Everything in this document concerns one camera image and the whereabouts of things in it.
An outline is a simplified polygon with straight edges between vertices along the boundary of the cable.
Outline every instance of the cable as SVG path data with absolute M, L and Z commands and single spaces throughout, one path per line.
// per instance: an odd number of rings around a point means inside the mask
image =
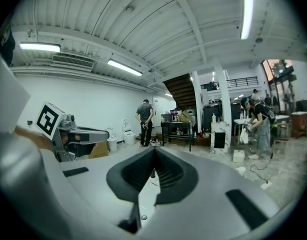
M 264 169 L 266 169 L 266 168 L 268 167 L 268 165 L 270 164 L 270 162 L 271 162 L 271 160 L 272 160 L 272 157 L 273 157 L 273 156 L 271 155 L 269 162 L 268 162 L 267 165 L 266 165 L 264 168 L 262 168 L 262 169 L 259 169 L 255 164 L 250 165 L 250 168 L 249 168 L 249 171 L 251 171 L 251 172 L 257 174 L 258 177 L 259 177 L 260 179 L 262 179 L 263 181 L 265 181 L 267 184 L 268 184 L 268 180 L 266 180 L 265 178 L 262 178 L 256 171 L 252 170 L 252 166 L 254 166 L 254 167 L 256 167 L 258 170 L 262 171 L 262 170 L 264 170 Z

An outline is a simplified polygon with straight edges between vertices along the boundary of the man in gray shirt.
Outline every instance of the man in gray shirt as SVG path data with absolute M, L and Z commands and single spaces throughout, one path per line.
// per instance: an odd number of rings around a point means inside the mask
M 149 104 L 149 100 L 145 99 L 143 103 L 137 108 L 137 112 L 135 113 L 135 118 L 137 118 L 137 120 L 141 125 L 140 147 L 148 147 L 149 145 L 152 136 L 153 116 L 154 116 L 153 107 Z

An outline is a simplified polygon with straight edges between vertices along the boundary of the ceiling light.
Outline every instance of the ceiling light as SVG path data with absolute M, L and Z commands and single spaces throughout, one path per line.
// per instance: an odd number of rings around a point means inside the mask
M 21 42 L 19 44 L 22 50 L 40 50 L 48 52 L 60 52 L 60 45 L 46 42 Z
M 243 0 L 243 24 L 241 30 L 241 39 L 247 39 L 253 19 L 254 0 Z
M 126 65 L 123 65 L 123 64 L 121 64 L 121 63 L 119 63 L 119 62 L 117 62 L 117 61 L 114 61 L 114 60 L 112 60 L 112 59 L 110 59 L 110 60 L 108 61 L 108 64 L 111 65 L 111 66 L 114 66 L 114 67 L 116 67 L 116 68 L 118 68 L 118 69 L 121 69 L 121 70 L 127 71 L 127 72 L 129 72 L 129 73 L 132 73 L 132 74 L 134 74 L 134 75 L 136 75 L 136 76 L 138 76 L 138 77 L 141 77 L 141 76 L 143 75 L 143 73 L 141 73 L 141 72 L 139 72 L 139 71 L 137 71 L 137 70 L 135 70 L 135 69 L 133 69 L 133 68 L 131 68 L 131 67 L 128 67 L 128 66 L 126 66 Z

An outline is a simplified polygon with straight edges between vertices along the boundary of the wooden stairs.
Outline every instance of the wooden stairs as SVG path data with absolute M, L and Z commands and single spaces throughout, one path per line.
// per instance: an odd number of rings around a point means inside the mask
M 176 102 L 177 108 L 195 108 L 196 97 L 193 82 L 189 74 L 163 82 Z

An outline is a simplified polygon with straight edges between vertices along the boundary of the hand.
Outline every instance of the hand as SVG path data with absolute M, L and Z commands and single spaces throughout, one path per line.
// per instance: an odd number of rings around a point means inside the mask
M 254 130 L 254 128 L 252 127 L 252 125 L 251 125 L 251 124 L 248 124 L 248 126 L 247 126 L 247 131 L 248 131 L 249 133 L 252 133 L 253 130 Z

